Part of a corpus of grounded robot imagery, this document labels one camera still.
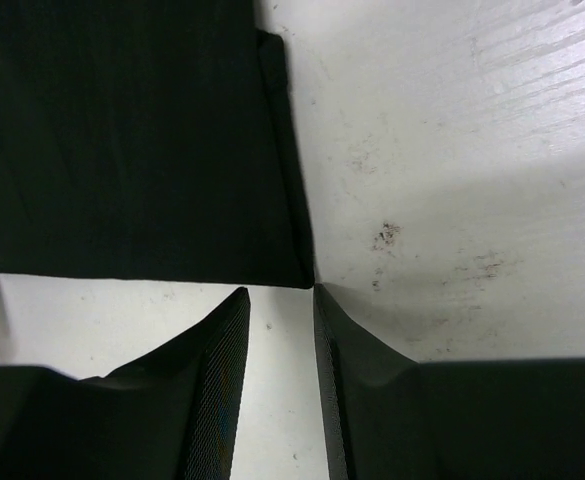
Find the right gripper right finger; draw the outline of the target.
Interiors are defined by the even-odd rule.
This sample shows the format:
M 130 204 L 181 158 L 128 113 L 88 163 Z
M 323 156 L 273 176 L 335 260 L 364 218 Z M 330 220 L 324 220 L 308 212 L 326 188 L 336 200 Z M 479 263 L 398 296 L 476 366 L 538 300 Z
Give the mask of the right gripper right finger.
M 420 479 L 422 413 L 416 363 L 314 288 L 314 335 L 331 479 Z

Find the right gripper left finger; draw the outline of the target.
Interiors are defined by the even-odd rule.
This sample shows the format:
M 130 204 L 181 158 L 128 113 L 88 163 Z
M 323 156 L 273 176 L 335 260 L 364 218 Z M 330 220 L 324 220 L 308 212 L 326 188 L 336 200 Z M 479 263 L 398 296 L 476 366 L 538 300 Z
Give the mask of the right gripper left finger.
M 249 323 L 240 287 L 193 327 L 85 380 L 95 401 L 80 478 L 229 478 Z

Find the black tank top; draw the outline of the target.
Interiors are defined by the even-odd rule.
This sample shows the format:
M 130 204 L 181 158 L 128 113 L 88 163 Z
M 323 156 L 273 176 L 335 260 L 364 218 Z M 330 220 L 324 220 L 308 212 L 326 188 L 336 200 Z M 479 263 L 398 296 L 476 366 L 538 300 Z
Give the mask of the black tank top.
M 0 273 L 313 285 L 251 2 L 0 1 Z

